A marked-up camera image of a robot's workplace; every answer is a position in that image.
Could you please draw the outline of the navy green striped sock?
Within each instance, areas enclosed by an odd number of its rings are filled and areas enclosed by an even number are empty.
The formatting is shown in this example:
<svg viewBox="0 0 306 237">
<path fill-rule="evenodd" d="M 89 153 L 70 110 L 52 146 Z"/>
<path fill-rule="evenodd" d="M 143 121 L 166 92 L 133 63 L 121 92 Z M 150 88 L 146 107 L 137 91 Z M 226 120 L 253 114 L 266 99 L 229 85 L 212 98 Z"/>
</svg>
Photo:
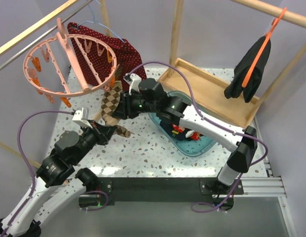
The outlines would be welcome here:
<svg viewBox="0 0 306 237">
<path fill-rule="evenodd" d="M 161 120 L 159 125 L 166 133 L 172 133 L 172 131 L 174 130 L 173 125 L 171 123 L 166 123 Z"/>
</svg>

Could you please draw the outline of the navy buckle sock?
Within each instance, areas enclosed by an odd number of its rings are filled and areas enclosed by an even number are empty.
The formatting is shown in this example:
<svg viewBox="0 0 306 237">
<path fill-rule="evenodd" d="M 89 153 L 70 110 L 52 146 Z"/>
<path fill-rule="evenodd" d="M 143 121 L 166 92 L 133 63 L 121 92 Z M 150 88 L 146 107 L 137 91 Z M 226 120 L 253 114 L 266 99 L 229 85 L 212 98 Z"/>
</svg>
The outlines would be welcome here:
<svg viewBox="0 0 306 237">
<path fill-rule="evenodd" d="M 184 131 L 173 130 L 171 133 L 171 137 L 178 141 L 190 141 L 192 140 L 191 136 L 194 134 L 193 130 L 186 129 Z"/>
</svg>

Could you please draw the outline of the pink round sock hanger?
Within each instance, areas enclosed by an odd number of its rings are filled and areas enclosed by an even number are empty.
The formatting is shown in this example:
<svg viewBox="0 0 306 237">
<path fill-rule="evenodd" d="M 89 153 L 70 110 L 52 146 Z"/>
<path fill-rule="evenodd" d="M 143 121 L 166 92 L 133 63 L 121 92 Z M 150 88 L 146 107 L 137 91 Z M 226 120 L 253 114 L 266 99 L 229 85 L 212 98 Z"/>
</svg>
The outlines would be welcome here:
<svg viewBox="0 0 306 237">
<path fill-rule="evenodd" d="M 95 77 L 98 83 L 96 86 L 92 86 L 87 82 L 82 67 L 79 65 L 75 50 L 71 45 L 72 41 L 77 44 L 84 62 L 87 63 L 87 67 Z M 78 91 L 70 91 L 66 76 L 63 75 L 51 47 L 51 44 L 54 42 L 60 44 L 67 56 L 78 84 L 80 85 Z M 105 54 L 108 58 L 109 72 L 106 73 L 104 77 L 101 77 L 101 74 L 96 71 L 96 64 L 93 63 L 88 56 L 92 51 L 93 45 L 96 46 L 98 56 Z M 40 95 L 46 96 L 48 101 L 52 104 L 55 103 L 54 98 L 59 97 L 69 108 L 71 107 L 68 100 L 70 97 L 83 96 L 99 89 L 109 90 L 110 86 L 113 85 L 117 68 L 118 62 L 116 55 L 108 44 L 91 36 L 67 33 L 61 18 L 57 19 L 56 35 L 33 46 L 27 53 L 23 62 L 25 78 L 36 91 Z"/>
</svg>

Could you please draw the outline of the red black argyle sock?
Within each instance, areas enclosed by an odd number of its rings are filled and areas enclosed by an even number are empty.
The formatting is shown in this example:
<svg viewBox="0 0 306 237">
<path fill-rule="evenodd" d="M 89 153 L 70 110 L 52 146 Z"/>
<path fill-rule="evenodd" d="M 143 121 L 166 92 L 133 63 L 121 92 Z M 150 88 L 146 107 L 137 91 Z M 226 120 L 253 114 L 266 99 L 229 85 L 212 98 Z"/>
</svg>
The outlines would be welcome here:
<svg viewBox="0 0 306 237">
<path fill-rule="evenodd" d="M 192 140 L 197 141 L 197 140 L 199 140 L 202 136 L 203 136 L 203 135 L 200 134 L 199 132 L 194 132 L 194 133 L 190 136 L 190 138 L 191 138 Z"/>
</svg>

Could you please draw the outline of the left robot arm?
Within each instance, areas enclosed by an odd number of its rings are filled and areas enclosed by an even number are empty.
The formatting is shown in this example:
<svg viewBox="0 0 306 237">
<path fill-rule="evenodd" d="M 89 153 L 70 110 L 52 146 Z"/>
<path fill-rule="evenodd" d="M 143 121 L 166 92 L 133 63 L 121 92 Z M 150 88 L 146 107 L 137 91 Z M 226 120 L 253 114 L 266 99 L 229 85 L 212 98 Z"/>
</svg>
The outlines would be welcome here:
<svg viewBox="0 0 306 237">
<path fill-rule="evenodd" d="M 37 170 L 35 179 L 18 205 L 5 218 L 0 219 L 3 237 L 37 236 L 62 207 L 74 198 L 97 192 L 97 175 L 82 168 L 62 190 L 58 190 L 74 167 L 96 146 L 106 145 L 116 131 L 116 126 L 103 126 L 94 121 L 84 127 L 82 134 L 65 131 L 55 143 L 50 155 Z"/>
</svg>

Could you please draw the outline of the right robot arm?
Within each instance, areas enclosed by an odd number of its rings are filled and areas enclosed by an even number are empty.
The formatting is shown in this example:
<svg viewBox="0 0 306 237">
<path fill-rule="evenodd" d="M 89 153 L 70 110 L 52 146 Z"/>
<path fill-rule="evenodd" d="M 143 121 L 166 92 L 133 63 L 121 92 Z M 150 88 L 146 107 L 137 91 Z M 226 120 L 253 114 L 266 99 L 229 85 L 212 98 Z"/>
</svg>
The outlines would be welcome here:
<svg viewBox="0 0 306 237">
<path fill-rule="evenodd" d="M 231 152 L 215 181 L 217 192 L 226 194 L 237 176 L 248 172 L 257 149 L 257 133 L 253 127 L 243 129 L 204 113 L 196 104 L 169 96 L 154 79 L 141 82 L 132 79 L 129 91 L 120 94 L 112 116 L 126 120 L 140 113 L 155 113 L 161 121 L 199 132 Z"/>
</svg>

